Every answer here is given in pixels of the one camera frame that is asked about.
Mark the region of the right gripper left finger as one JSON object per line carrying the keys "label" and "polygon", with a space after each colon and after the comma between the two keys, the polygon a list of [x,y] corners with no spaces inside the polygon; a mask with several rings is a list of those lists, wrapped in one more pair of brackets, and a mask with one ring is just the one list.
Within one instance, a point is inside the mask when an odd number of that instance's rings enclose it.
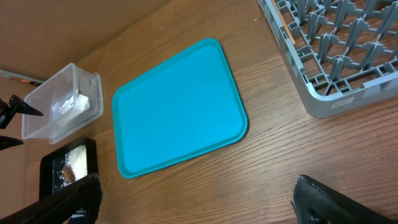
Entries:
{"label": "right gripper left finger", "polygon": [[89,174],[56,194],[2,218],[1,223],[95,223],[102,199],[98,175]]}

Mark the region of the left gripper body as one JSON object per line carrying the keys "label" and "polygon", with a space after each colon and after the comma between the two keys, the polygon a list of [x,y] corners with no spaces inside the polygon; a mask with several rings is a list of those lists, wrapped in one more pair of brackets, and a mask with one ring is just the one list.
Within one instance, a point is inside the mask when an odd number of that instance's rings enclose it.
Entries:
{"label": "left gripper body", "polygon": [[1,100],[1,129],[6,129],[7,125],[13,118],[13,110],[14,110],[14,99],[10,98],[9,102],[6,103]]}

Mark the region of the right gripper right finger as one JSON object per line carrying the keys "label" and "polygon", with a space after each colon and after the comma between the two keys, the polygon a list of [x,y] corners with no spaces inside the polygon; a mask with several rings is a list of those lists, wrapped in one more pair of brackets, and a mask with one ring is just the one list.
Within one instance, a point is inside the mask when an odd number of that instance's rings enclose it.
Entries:
{"label": "right gripper right finger", "polygon": [[397,223],[307,175],[298,177],[293,198],[292,206],[299,223]]}

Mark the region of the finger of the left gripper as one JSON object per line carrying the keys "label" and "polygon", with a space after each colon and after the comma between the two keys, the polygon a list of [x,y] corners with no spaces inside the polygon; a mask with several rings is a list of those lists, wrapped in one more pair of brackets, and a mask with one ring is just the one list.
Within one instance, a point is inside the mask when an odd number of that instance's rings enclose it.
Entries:
{"label": "finger of the left gripper", "polygon": [[10,147],[22,145],[23,141],[16,138],[11,138],[7,136],[0,136],[0,150],[4,150]]}
{"label": "finger of the left gripper", "polygon": [[10,115],[14,116],[16,113],[28,114],[34,116],[43,116],[44,114],[39,110],[29,106],[25,101],[16,95],[12,95],[9,99],[9,106],[11,108]]}

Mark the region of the brown food scrap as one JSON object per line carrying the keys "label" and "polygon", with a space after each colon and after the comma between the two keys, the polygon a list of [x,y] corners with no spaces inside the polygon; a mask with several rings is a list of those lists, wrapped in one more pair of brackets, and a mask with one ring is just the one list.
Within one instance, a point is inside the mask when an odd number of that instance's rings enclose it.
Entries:
{"label": "brown food scrap", "polygon": [[75,176],[74,173],[72,171],[72,168],[69,166],[64,166],[62,169],[62,175],[64,180],[66,181],[66,183],[70,184],[73,183],[75,181]]}

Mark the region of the pile of white rice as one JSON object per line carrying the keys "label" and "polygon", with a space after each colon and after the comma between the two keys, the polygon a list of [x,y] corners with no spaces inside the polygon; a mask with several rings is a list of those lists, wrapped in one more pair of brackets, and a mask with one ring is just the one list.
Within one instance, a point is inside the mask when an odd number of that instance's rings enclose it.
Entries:
{"label": "pile of white rice", "polygon": [[[66,153],[64,159],[62,160],[63,166],[69,166],[72,168],[72,171],[75,176],[75,181],[80,180],[81,178],[88,175],[88,165],[86,161],[86,146],[81,145],[74,148],[72,151]],[[61,180],[61,184],[58,187],[59,189],[64,188],[70,184],[66,183],[63,178],[61,171],[58,171],[57,174],[60,176],[59,179]]]}

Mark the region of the large white napkin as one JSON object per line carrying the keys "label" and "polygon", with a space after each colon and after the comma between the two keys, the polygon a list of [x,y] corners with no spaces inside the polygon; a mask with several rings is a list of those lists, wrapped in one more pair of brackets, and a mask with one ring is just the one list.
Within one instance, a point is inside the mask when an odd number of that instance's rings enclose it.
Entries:
{"label": "large white napkin", "polygon": [[52,107],[55,116],[78,116],[90,108],[89,98],[85,95],[71,96],[67,100],[56,103]]}

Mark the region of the wooden chopstick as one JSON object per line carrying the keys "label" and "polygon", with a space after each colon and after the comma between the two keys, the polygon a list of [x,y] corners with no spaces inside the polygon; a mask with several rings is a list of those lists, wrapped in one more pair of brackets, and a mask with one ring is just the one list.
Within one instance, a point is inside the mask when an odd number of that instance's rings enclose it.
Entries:
{"label": "wooden chopstick", "polygon": [[283,18],[283,15],[282,15],[282,13],[280,12],[280,9],[279,9],[278,4],[276,3],[275,0],[271,0],[271,2],[272,2],[273,6],[275,7],[275,9],[276,9],[276,11],[277,11],[277,13],[278,13],[278,15],[279,15],[279,17],[280,17],[280,20],[282,21],[282,24],[283,24],[283,27],[284,27],[284,29],[285,29],[285,31],[286,31],[286,34],[288,35],[288,37],[289,37],[289,39],[291,40],[291,42],[293,43],[293,45],[295,45],[296,42],[295,42],[295,40],[294,40],[294,38],[293,38],[293,35],[292,35],[291,32],[290,32],[289,26],[288,26],[287,23],[285,22],[285,20],[284,20],[284,18]]}

